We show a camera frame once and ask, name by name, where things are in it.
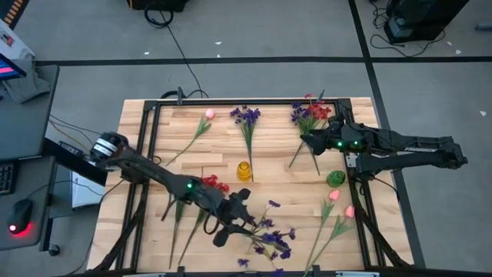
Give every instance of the keyboard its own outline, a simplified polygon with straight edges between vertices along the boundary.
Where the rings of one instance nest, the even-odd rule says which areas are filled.
[[[14,193],[15,164],[13,162],[0,163],[0,196]]]

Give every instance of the wooden tabletop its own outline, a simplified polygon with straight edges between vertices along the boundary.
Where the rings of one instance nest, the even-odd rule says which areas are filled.
[[[132,147],[136,147],[144,101],[125,101],[121,114],[118,133],[127,136]],[[352,98],[351,101],[355,121],[377,127],[371,99]],[[163,160],[162,166],[191,141],[200,117],[208,108],[213,108],[216,113],[212,127],[197,139],[185,154],[166,168],[176,174],[196,176],[201,176],[203,168],[204,176],[216,174],[220,182],[230,185],[232,192],[242,188],[250,189],[251,196],[246,204],[248,211],[257,218],[268,207],[269,199],[281,203],[280,208],[270,209],[268,217],[274,220],[276,229],[288,231],[290,227],[296,228],[297,238],[289,241],[293,249],[292,257],[287,260],[276,260],[275,265],[285,271],[302,271],[320,225],[323,199],[327,199],[328,193],[332,190],[325,182],[326,176],[334,170],[345,171],[343,154],[338,151],[326,151],[318,156],[317,163],[321,171],[321,175],[318,175],[309,151],[304,148],[289,168],[289,163],[301,142],[298,130],[290,120],[291,107],[289,105],[251,106],[251,108],[259,108],[262,112],[252,142],[254,183],[241,182],[236,176],[236,168],[239,162],[248,160],[248,154],[241,131],[229,116],[229,112],[236,106],[165,106],[161,109],[155,147],[155,154]],[[145,154],[148,151],[152,119],[151,112],[142,152]],[[377,177],[392,184],[389,172],[382,172]],[[111,189],[119,181],[119,173],[111,173],[108,176],[106,190]],[[412,263],[410,246],[394,191],[378,181],[370,182],[370,186],[381,233],[402,259]],[[336,216],[343,216],[344,209],[351,204],[348,184],[343,184],[339,189],[341,196],[335,202],[318,245],[326,242],[334,227]],[[127,194],[128,183],[124,183],[107,195],[101,204],[88,269],[101,262],[120,236]],[[138,197],[139,195],[135,199],[134,210],[138,204]],[[178,260],[193,229],[198,207],[193,205],[185,207],[184,217],[179,225],[173,266],[169,269],[175,209],[172,208],[168,217],[161,222],[167,202],[168,193],[165,187],[151,182],[138,272],[175,272],[178,267]],[[211,219],[208,228],[211,228],[213,223],[214,220]],[[349,220],[348,225],[355,226],[354,220]],[[374,244],[367,229],[366,236],[371,252],[371,263],[376,265]],[[201,228],[196,232],[181,263],[186,268],[186,272],[244,271],[238,266],[238,259],[249,259],[250,270],[272,270],[271,263],[264,256],[255,254],[252,249],[248,252],[251,240],[241,235],[232,235],[224,247],[217,248],[213,246],[212,239],[213,235],[206,235]],[[130,265],[129,253],[132,246],[133,236],[128,240],[124,267]],[[320,265],[321,270],[363,269],[356,228],[331,242],[317,264]]]

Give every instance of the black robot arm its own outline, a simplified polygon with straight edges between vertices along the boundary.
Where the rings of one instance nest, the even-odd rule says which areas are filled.
[[[356,153],[357,170],[361,174],[376,175],[381,170],[419,165],[458,169],[468,163],[452,137],[400,135],[391,130],[347,122],[343,115],[329,118],[327,128],[311,130],[310,135],[302,135],[301,138],[312,147],[315,155],[320,155],[325,149]],[[398,152],[408,153],[388,156]]]
[[[123,135],[114,132],[102,134],[91,149],[91,158],[102,169],[118,166],[121,177],[129,182],[138,184],[154,179],[177,200],[189,205],[194,203],[209,215],[215,216],[218,223],[224,226],[214,238],[217,247],[223,246],[232,233],[252,235],[244,228],[246,223],[256,225],[254,217],[249,215],[246,205],[242,204],[250,195],[247,189],[233,192],[226,199],[221,191],[205,185],[199,178],[173,174],[137,154],[128,146],[128,140]],[[233,224],[236,219],[242,219],[244,224]]]

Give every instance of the pink flower bud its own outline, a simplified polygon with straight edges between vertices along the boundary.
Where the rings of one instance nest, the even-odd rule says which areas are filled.
[[[349,219],[352,219],[355,215],[355,208],[352,206],[352,205],[349,205],[346,209],[345,209],[345,215],[349,218]]]
[[[213,119],[214,116],[215,116],[215,111],[213,109],[208,109],[207,112],[205,113],[205,116],[208,118],[208,119]]]
[[[335,189],[333,192],[330,192],[330,194],[328,195],[328,198],[331,201],[337,201],[339,196],[340,196],[340,191],[338,189]]]

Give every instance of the white device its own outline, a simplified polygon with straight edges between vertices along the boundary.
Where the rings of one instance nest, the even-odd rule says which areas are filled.
[[[0,20],[0,53],[8,59],[35,57],[34,52]]]
[[[105,187],[77,172],[71,172],[71,208],[97,205],[105,193]]]

